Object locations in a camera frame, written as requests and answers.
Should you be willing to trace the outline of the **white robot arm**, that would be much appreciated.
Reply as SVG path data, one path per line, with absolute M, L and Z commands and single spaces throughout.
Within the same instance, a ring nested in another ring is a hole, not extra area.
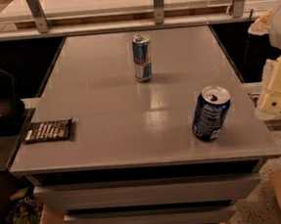
M 257 36 L 267 34 L 270 45 L 281 50 L 281 0 L 251 24 L 249 33 Z M 272 119 L 281 112 L 281 55 L 276 60 L 266 60 L 261 84 L 256 117 Z

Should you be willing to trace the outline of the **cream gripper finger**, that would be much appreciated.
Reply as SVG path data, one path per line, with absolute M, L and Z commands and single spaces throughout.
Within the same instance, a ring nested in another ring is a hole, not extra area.
M 281 56 L 266 60 L 262 71 L 256 117 L 276 116 L 281 112 Z
M 255 22 L 248 28 L 249 33 L 257 36 L 267 34 L 269 31 L 271 11 L 268 10 L 262 16 L 260 16 Z

